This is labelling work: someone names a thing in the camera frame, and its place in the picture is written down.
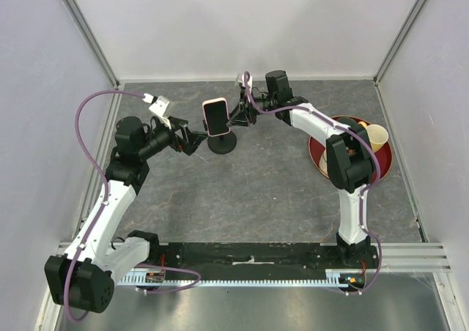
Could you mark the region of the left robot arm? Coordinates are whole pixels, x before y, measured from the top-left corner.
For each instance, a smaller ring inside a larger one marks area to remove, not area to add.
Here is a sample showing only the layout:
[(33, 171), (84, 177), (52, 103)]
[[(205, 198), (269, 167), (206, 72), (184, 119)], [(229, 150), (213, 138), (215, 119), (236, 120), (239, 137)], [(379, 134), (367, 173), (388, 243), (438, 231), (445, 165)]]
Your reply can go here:
[(104, 172), (100, 195), (72, 244), (61, 256), (50, 256), (45, 276), (57, 305), (102, 313), (114, 287), (134, 267), (154, 267), (160, 261), (157, 234), (133, 231), (115, 250), (108, 246), (128, 207), (136, 199), (149, 173), (148, 159), (170, 147), (192, 155), (207, 138), (192, 131), (187, 121), (154, 116), (149, 124), (136, 116), (120, 119), (115, 147)]

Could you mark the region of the black phone stand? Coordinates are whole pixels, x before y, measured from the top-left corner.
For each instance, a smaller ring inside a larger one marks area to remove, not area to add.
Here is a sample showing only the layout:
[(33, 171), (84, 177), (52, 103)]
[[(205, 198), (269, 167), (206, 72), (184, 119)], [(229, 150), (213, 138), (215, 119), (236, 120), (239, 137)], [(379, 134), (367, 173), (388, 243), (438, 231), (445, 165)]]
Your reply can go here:
[(203, 125), (207, 131), (207, 145), (213, 153), (225, 155), (232, 152), (237, 146), (237, 137), (230, 130), (226, 135), (212, 136), (208, 131), (208, 123), (204, 120)]

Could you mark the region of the phone with pink case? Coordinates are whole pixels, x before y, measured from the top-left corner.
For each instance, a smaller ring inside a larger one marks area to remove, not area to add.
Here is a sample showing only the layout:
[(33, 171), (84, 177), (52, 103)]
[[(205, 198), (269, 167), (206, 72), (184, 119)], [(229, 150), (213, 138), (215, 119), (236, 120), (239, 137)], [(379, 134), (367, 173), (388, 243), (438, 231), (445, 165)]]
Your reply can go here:
[(202, 103), (202, 110), (210, 137), (226, 135), (230, 132), (229, 109), (224, 97), (205, 100)]

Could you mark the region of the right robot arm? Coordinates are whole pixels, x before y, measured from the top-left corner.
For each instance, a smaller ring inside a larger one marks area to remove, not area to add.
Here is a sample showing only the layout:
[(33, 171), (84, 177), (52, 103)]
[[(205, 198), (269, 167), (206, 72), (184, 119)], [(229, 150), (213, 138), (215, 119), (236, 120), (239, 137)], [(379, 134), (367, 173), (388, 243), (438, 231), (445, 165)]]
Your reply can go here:
[(227, 124), (247, 127), (255, 124), (259, 115), (274, 115), (324, 146), (328, 178), (338, 190), (340, 201), (335, 256), (341, 266), (354, 267), (371, 244), (366, 198), (369, 188), (380, 179), (380, 165), (368, 133), (353, 119), (332, 119), (304, 97), (296, 96), (285, 71), (271, 71), (265, 80), (267, 91), (255, 97), (250, 73), (238, 75), (240, 99), (229, 113)]

